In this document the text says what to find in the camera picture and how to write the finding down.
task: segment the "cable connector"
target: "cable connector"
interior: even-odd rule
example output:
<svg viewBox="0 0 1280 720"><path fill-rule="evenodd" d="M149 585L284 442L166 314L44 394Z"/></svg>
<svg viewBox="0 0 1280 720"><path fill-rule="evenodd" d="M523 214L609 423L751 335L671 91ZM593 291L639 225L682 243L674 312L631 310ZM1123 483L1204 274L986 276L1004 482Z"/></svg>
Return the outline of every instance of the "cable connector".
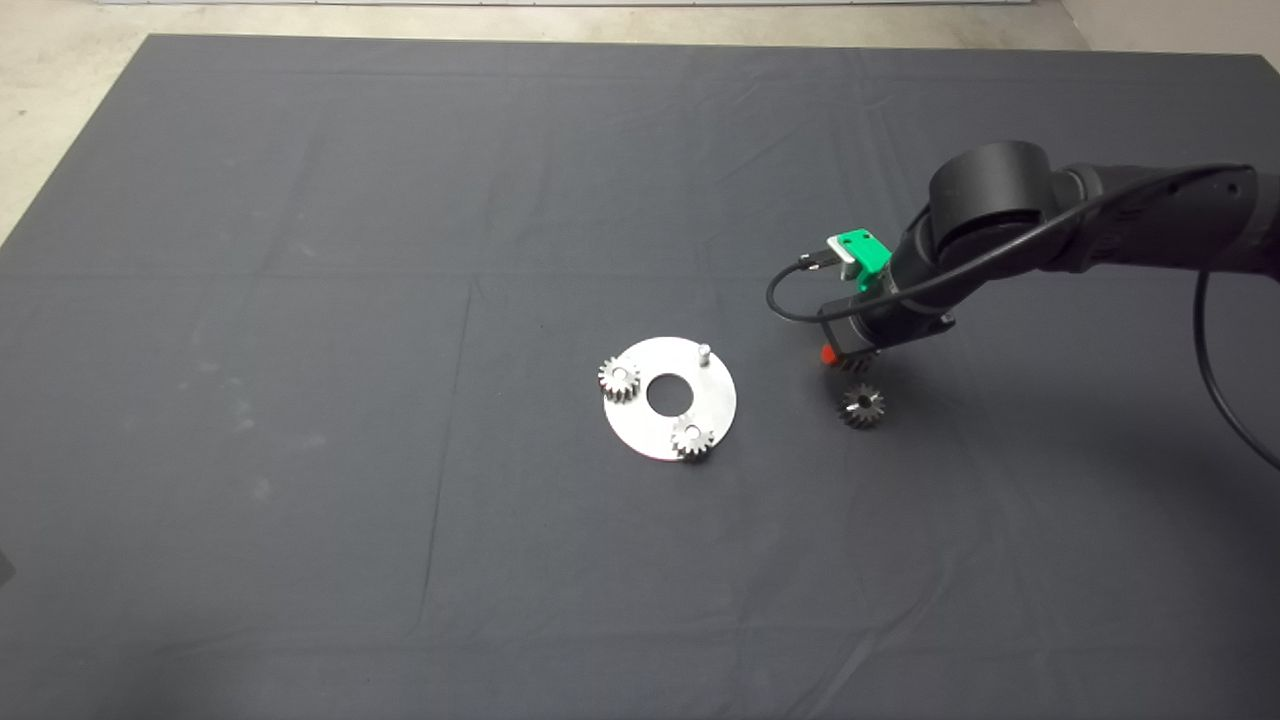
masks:
<svg viewBox="0 0 1280 720"><path fill-rule="evenodd" d="M829 268L841 263L840 255L831 249L827 250L814 250L813 252L805 252L796 259L796 265L801 270L820 270L823 268Z"/></svg>

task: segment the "dark gray tablecloth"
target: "dark gray tablecloth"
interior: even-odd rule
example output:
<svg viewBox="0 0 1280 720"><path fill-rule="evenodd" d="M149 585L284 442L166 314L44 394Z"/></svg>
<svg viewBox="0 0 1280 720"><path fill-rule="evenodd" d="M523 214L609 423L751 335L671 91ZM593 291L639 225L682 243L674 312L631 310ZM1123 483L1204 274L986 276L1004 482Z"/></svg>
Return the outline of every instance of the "dark gray tablecloth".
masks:
<svg viewBox="0 0 1280 720"><path fill-rule="evenodd" d="M0 716L1277 715L1189 274L984 288L873 433L762 301L969 146L1277 128L1258 58L152 37L0 249ZM1277 301L1210 320L1272 443ZM657 334L733 372L705 465L600 411Z"/></svg>

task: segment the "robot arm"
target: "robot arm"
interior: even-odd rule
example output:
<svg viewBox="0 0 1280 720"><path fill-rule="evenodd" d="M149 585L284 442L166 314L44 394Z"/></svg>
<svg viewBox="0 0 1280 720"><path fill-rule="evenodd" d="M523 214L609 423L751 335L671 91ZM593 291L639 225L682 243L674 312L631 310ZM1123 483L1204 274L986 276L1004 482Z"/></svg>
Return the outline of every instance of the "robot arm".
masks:
<svg viewBox="0 0 1280 720"><path fill-rule="evenodd" d="M1015 240L1012 251L937 283ZM801 269L835 261L823 255ZM1280 281L1280 177L1244 165L1055 172L1039 146L984 145L938 169L928 206L865 290L809 319L823 327L836 361L849 363L950 329L951 309L988 281L1036 269L1083 273L1101 263ZM864 305L874 306L852 311Z"/></svg>

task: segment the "spur gear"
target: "spur gear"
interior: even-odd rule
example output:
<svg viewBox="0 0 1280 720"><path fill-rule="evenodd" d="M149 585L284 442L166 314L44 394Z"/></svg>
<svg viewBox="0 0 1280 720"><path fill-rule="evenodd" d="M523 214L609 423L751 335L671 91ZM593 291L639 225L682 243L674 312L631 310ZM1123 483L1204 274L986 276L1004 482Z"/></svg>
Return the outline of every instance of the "spur gear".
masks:
<svg viewBox="0 0 1280 720"><path fill-rule="evenodd" d="M676 424L671 428L671 447L685 461L701 460L710 452L714 442L716 433L690 413L676 418Z"/></svg>
<svg viewBox="0 0 1280 720"><path fill-rule="evenodd" d="M600 392L613 402L626 402L640 389L640 369L626 357L609 357L595 373Z"/></svg>
<svg viewBox="0 0 1280 720"><path fill-rule="evenodd" d="M859 430L874 428L884 419L884 393L867 383L854 386L845 392L840 419Z"/></svg>

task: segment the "gear teeth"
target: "gear teeth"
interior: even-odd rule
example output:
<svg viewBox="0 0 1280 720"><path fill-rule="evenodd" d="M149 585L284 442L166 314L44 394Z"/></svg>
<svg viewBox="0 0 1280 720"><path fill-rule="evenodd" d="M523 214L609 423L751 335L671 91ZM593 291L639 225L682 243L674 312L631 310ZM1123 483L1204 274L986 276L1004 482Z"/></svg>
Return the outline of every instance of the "gear teeth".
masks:
<svg viewBox="0 0 1280 720"><path fill-rule="evenodd" d="M850 388L840 405L840 419L859 430L874 428L884 419L884 393L867 383Z"/></svg>
<svg viewBox="0 0 1280 720"><path fill-rule="evenodd" d="M716 432L695 415L686 413L676 418L671 428L671 448L685 462L696 462L707 457L716 445Z"/></svg>
<svg viewBox="0 0 1280 720"><path fill-rule="evenodd" d="M600 392L613 402L626 402L640 389L640 369L627 359L609 357L596 370Z"/></svg>

